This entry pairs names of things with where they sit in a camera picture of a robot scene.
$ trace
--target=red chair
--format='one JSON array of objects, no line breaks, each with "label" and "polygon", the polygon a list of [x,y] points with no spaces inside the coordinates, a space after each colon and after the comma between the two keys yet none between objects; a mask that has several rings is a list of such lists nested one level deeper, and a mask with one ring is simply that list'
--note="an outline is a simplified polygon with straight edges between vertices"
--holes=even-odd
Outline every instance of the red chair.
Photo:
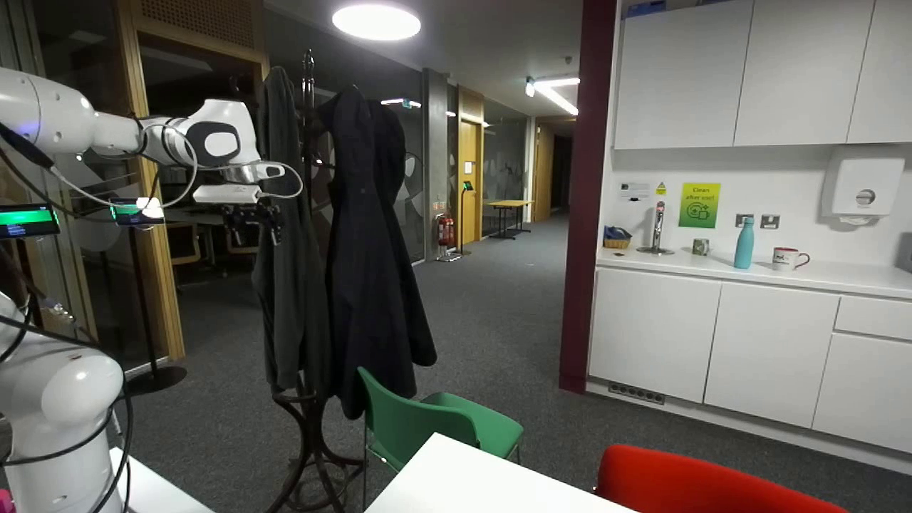
[{"label": "red chair", "polygon": [[740,471],[631,445],[600,452],[596,494],[638,513],[845,513]]}]

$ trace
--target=white table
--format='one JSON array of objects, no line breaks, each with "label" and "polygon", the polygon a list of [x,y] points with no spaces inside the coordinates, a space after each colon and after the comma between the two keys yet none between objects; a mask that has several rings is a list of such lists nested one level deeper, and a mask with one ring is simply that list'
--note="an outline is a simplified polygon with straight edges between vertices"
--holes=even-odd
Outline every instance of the white table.
[{"label": "white table", "polygon": [[569,486],[438,434],[425,442],[368,506],[368,513],[467,509],[630,513],[596,494]]},{"label": "white table", "polygon": [[[118,464],[118,448],[110,448],[110,464]],[[130,509],[133,513],[214,513],[192,496],[174,486],[167,479],[148,471],[141,461],[130,458]]]}]

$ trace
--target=green poster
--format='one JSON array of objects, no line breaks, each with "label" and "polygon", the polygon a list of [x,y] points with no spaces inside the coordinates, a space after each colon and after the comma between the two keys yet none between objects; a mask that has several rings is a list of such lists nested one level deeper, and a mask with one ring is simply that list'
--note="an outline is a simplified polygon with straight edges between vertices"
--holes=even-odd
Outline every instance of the green poster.
[{"label": "green poster", "polygon": [[680,189],[680,229],[714,229],[717,181],[684,181]]}]

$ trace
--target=hanging jacket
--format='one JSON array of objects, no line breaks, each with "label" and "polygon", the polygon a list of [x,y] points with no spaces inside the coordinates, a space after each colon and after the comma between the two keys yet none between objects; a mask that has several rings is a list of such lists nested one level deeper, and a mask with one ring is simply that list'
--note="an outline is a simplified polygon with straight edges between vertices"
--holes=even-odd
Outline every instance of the hanging jacket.
[{"label": "hanging jacket", "polygon": [[[298,116],[301,93],[272,69],[261,85],[258,153],[301,167]],[[272,193],[294,193],[298,180],[284,170],[282,180],[261,184]],[[252,287],[261,305],[265,371],[272,390],[294,388],[298,371],[304,390],[326,397],[331,390],[331,318],[325,291],[325,261],[309,224],[306,191],[295,199],[277,199],[277,240],[258,234]]]},{"label": "hanging jacket", "polygon": [[392,213],[403,177],[402,126],[356,89],[339,90],[321,120],[336,144],[326,251],[334,390],[345,417],[356,419],[365,409],[359,364],[391,390],[412,397],[412,364],[432,364],[436,348]]}]

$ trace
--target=green chair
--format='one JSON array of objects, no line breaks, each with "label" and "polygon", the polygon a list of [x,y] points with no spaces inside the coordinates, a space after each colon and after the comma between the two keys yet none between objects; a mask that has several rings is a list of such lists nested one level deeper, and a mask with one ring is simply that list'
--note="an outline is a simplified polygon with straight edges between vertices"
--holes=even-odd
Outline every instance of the green chair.
[{"label": "green chair", "polygon": [[517,455],[520,424],[510,417],[453,392],[403,398],[379,384],[371,371],[359,368],[359,372],[368,390],[365,448],[392,471],[403,468],[432,434],[500,458]]}]

